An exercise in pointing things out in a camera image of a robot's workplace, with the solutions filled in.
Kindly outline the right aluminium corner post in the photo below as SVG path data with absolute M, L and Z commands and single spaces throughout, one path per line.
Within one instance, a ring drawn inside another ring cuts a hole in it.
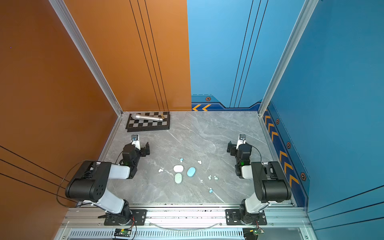
M 300 39 L 313 15 L 313 12 L 318 2 L 319 0 L 304 1 L 303 7 L 295 22 L 295 25 L 284 48 L 282 56 L 278 62 L 278 65 L 275 69 L 275 72 L 271 78 L 271 81 L 267 87 L 261 105 L 259 107 L 258 114 L 260 118 L 264 115 L 265 111 L 267 110 L 267 107 L 272 100 L 272 97 L 284 75 L 284 72 L 286 71 L 286 68 L 297 48 L 298 43 L 300 42 Z

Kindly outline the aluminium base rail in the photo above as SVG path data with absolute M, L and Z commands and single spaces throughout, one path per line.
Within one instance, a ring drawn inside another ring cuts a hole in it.
M 314 240 L 315 231 L 303 208 L 274 204 L 265 210 L 266 226 L 228 226 L 226 209 L 234 204 L 143 205 L 131 210 L 147 210 L 143 226 L 105 226 L 104 212 L 95 207 L 71 208 L 61 223 L 57 240 L 115 240 L 115 229 L 132 229 L 131 240 L 244 240 L 243 228 L 261 228 L 258 240 Z

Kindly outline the left green circuit board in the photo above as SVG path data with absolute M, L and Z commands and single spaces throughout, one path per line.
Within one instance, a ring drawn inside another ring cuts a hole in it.
M 132 238 L 132 229 L 115 229 L 113 238 L 115 240 L 130 240 Z

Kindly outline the black white chessboard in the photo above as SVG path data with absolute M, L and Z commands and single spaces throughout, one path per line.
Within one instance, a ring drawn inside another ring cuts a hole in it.
M 145 116 L 160 117 L 165 116 L 162 122 L 147 121 L 147 120 L 135 120 L 132 118 L 132 114 L 141 114 Z M 127 132 L 142 132 L 142 131 L 158 131 L 170 129 L 170 112 L 146 112 L 146 113 L 131 113 L 126 124 Z

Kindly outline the silver microphone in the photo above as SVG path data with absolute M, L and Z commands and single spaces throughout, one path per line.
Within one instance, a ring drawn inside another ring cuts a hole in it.
M 162 122 L 164 119 L 160 117 L 153 117 L 153 116 L 145 116 L 141 114 L 132 114 L 132 118 L 135 120 L 147 120 L 147 121 L 155 121 L 155 122 Z

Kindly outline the mint green earbud charging case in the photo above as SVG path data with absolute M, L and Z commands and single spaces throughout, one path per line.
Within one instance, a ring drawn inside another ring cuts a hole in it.
M 176 173 L 175 174 L 175 183 L 180 184 L 183 181 L 183 176 L 181 173 Z

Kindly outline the right green circuit board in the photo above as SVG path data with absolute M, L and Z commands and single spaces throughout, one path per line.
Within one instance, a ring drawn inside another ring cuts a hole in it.
M 245 240 L 258 240 L 259 236 L 265 231 L 261 228 L 243 228 L 243 236 Z

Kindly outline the green circuit board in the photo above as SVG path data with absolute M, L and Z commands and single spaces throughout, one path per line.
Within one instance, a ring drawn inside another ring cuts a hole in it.
M 130 240 L 132 238 L 132 229 L 115 229 L 113 238 L 115 240 Z
M 243 228 L 243 236 L 245 240 L 258 240 L 259 236 L 265 231 L 261 228 Z

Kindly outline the blue earbud charging case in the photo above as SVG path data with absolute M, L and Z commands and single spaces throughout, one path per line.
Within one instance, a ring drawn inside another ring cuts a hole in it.
M 187 171 L 187 176 L 188 177 L 193 177 L 196 174 L 196 168 L 195 167 L 190 167 Z

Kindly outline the left aluminium corner post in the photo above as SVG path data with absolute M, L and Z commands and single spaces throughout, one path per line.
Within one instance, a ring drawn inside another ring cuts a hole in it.
M 123 115 L 122 107 L 120 106 L 115 94 L 112 91 L 106 77 L 104 76 L 99 64 L 97 63 L 91 49 L 89 48 L 86 40 L 84 39 L 79 27 L 77 26 L 74 18 L 72 17 L 67 5 L 62 0 L 49 0 L 55 13 L 59 17 L 61 23 L 65 27 L 71 40 L 75 44 L 77 50 L 81 54 L 83 60 L 109 101 L 111 107 L 118 117 Z

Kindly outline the white earbud charging case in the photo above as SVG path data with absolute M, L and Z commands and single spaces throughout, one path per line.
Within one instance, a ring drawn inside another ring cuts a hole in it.
M 176 165 L 173 167 L 173 170 L 175 173 L 182 173 L 184 171 L 184 166 L 182 165 Z

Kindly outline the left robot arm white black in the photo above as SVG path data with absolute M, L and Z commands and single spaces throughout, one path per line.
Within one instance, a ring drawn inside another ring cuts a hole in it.
M 141 157 L 150 154 L 150 145 L 140 146 L 138 140 L 125 145 L 123 159 L 111 162 L 84 161 L 66 187 L 67 198 L 95 205 L 104 210 L 99 216 L 105 226 L 143 226 L 147 210 L 131 210 L 127 200 L 107 190 L 109 180 L 133 179 Z

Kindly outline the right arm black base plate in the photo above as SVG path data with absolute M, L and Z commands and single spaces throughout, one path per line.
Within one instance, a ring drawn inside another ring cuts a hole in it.
M 258 214 L 241 213 L 239 209 L 226 209 L 226 221 L 228 226 L 252 225 L 266 226 L 267 218 L 264 212 Z

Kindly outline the aluminium corner post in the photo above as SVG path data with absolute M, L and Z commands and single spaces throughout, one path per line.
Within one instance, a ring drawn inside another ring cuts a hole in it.
M 258 114 L 260 118 L 264 115 L 265 111 L 267 110 L 267 107 L 272 100 L 272 97 L 284 75 L 284 72 L 286 71 L 286 68 L 297 48 L 298 43 L 300 42 L 300 39 L 313 15 L 313 12 L 318 2 L 319 0 L 304 1 L 303 7 L 295 22 L 295 25 L 284 48 L 282 56 L 278 62 L 278 65 L 275 69 L 275 72 L 271 78 L 271 81 L 267 87 L 261 105 L 259 107 Z
M 89 48 L 86 40 L 84 39 L 79 27 L 77 26 L 74 18 L 72 17 L 67 5 L 62 0 L 49 0 L 55 13 L 59 17 L 61 23 L 65 27 L 71 40 L 75 44 L 77 50 L 81 54 L 83 60 L 109 101 L 111 107 L 118 117 L 123 115 L 122 107 L 120 106 L 115 94 L 112 91 L 106 77 L 104 76 L 99 64 L 97 63 L 91 49 Z

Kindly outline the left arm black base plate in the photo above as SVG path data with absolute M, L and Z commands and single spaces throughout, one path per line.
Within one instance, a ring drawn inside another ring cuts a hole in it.
M 106 214 L 105 226 L 143 226 L 145 224 L 147 210 L 129 210 L 129 215 L 123 217 L 122 214 Z

